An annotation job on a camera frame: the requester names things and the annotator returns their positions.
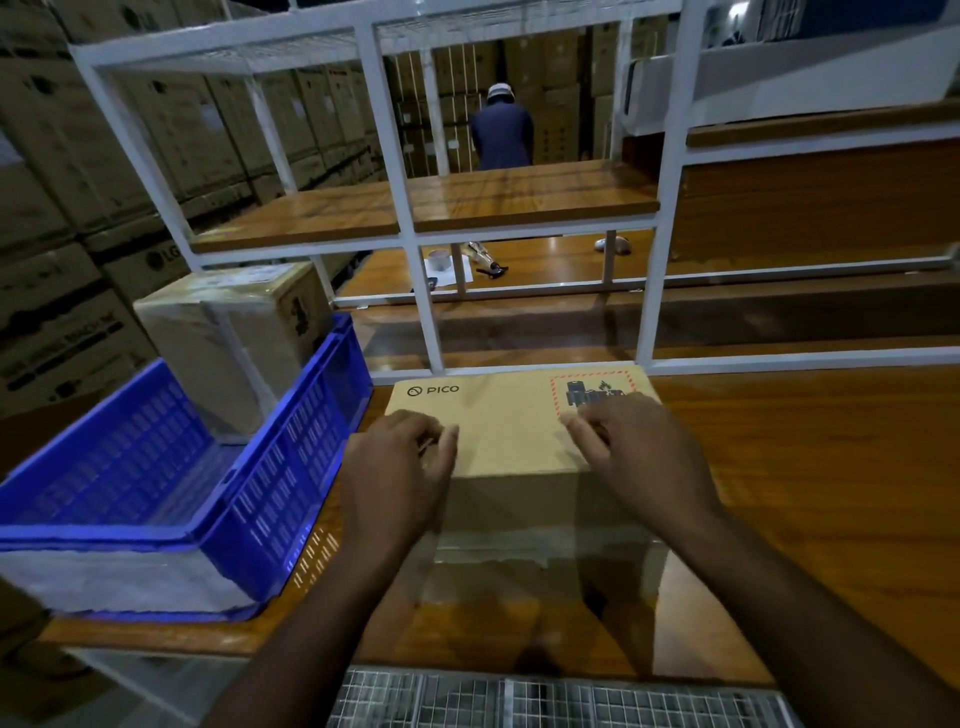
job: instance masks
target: metal grate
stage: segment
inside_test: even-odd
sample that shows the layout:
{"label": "metal grate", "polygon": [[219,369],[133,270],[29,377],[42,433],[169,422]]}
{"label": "metal grate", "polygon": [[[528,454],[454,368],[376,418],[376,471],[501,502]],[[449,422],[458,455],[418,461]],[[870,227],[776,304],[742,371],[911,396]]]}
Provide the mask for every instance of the metal grate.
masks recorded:
{"label": "metal grate", "polygon": [[348,671],[330,726],[801,728],[777,692]]}

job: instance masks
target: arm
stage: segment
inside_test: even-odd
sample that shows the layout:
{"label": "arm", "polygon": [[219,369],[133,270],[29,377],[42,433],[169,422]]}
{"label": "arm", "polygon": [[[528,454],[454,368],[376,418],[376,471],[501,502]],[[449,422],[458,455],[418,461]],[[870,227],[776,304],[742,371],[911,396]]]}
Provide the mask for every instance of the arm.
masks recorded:
{"label": "arm", "polygon": [[[425,471],[419,443],[439,439]],[[324,725],[367,620],[435,516],[457,427],[396,412],[351,438],[341,469],[344,544],[310,594],[220,696],[206,728]]]}
{"label": "arm", "polygon": [[699,444],[667,409],[630,395],[564,423],[723,603],[804,724],[957,724],[960,693],[724,508]]}

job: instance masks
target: wrapped box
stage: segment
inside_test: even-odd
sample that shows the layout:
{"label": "wrapped box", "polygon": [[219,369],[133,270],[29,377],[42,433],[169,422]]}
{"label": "wrapped box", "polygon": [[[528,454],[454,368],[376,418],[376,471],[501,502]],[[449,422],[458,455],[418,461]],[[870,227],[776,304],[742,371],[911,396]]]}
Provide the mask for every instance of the wrapped box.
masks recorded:
{"label": "wrapped box", "polygon": [[586,582],[610,600],[655,595],[665,546],[589,469],[559,420],[631,392],[657,396],[633,364],[397,384],[388,414],[410,409],[460,426],[421,598],[576,598]]}
{"label": "wrapped box", "polygon": [[250,440],[332,325],[310,263],[193,273],[133,308],[225,444]]}

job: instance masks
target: shelf frame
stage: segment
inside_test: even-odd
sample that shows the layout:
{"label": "shelf frame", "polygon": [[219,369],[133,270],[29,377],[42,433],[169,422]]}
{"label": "shelf frame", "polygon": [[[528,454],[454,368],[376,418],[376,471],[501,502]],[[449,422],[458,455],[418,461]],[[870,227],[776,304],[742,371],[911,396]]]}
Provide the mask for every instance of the shelf frame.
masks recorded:
{"label": "shelf frame", "polygon": [[[430,130],[438,161],[445,161],[445,139],[439,109],[436,74],[431,73],[430,51],[454,43],[474,42],[503,37],[541,33],[605,22],[620,22],[614,63],[614,97],[625,93],[633,20],[639,17],[678,12],[680,30],[670,80],[670,96],[666,111],[666,135],[660,167],[657,213],[608,219],[587,219],[538,225],[494,226],[444,232],[416,232],[407,187],[402,148],[399,142],[395,110],[390,98],[384,71],[383,56],[414,51],[420,53],[427,83],[426,100],[430,110]],[[701,39],[710,0],[607,0],[602,7],[589,0],[543,0],[513,2],[503,0],[354,0],[316,8],[292,7],[289,12],[229,20],[197,28],[117,38],[86,46],[71,46],[85,82],[103,110],[133,168],[143,181],[157,207],[161,219],[193,271],[204,266],[279,257],[308,257],[317,265],[324,291],[335,303],[363,297],[335,296],[320,255],[347,251],[368,251],[402,248],[413,282],[413,298],[418,307],[430,369],[376,373],[374,380],[394,380],[398,375],[440,376],[444,374],[482,374],[494,370],[517,371],[527,367],[480,367],[447,369],[432,302],[435,298],[451,300],[504,296],[505,292],[538,295],[574,290],[617,290],[624,286],[644,288],[644,306],[638,334],[636,362],[653,375],[701,373],[781,371],[834,368],[840,366],[899,366],[917,364],[960,363],[960,347],[929,349],[895,349],[887,351],[811,352],[804,354],[771,354],[757,356],[708,356],[685,359],[656,359],[654,355],[660,302],[663,288],[676,277],[668,277],[670,238],[677,207],[681,175],[685,165],[734,161],[739,159],[810,154],[890,144],[930,141],[960,137],[960,122],[947,121],[898,129],[881,129],[855,133],[795,137],[776,141],[733,144],[706,149],[688,148],[690,107],[700,58]],[[370,96],[374,122],[383,151],[387,179],[396,208],[398,235],[379,238],[354,238],[332,243],[304,243],[281,247],[198,254],[191,247],[194,241],[180,207],[153,158],[142,131],[118,92],[110,71],[171,70],[206,73],[232,73],[247,79],[248,90],[261,128],[264,130],[274,164],[287,193],[295,191],[289,161],[276,136],[276,125],[269,106],[263,102],[262,90],[255,75],[268,71],[293,69],[332,61],[359,59]],[[611,156],[620,155],[623,119],[614,106]],[[515,237],[541,237],[551,234],[597,232],[614,240],[616,231],[656,230],[645,279],[616,279],[613,276],[612,253],[604,257],[601,280],[573,281],[539,286],[508,286],[502,289],[467,290],[462,266],[457,266],[457,290],[431,295],[422,264],[420,246],[456,246],[465,240],[485,242]],[[939,264],[941,258],[929,259],[924,265]],[[898,261],[869,261],[867,265],[884,265]],[[808,266],[816,275],[842,275],[848,264]],[[759,275],[776,275],[778,269],[760,271]],[[731,272],[736,275],[742,272]]]}

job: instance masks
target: plastic crate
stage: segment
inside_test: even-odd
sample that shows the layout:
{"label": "plastic crate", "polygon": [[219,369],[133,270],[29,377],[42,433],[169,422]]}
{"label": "plastic crate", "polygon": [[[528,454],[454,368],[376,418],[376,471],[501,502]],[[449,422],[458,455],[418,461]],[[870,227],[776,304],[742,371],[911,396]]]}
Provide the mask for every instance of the plastic crate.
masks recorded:
{"label": "plastic crate", "polygon": [[372,393],[347,314],[245,446],[158,361],[0,487],[0,574],[57,611],[245,619],[279,593]]}

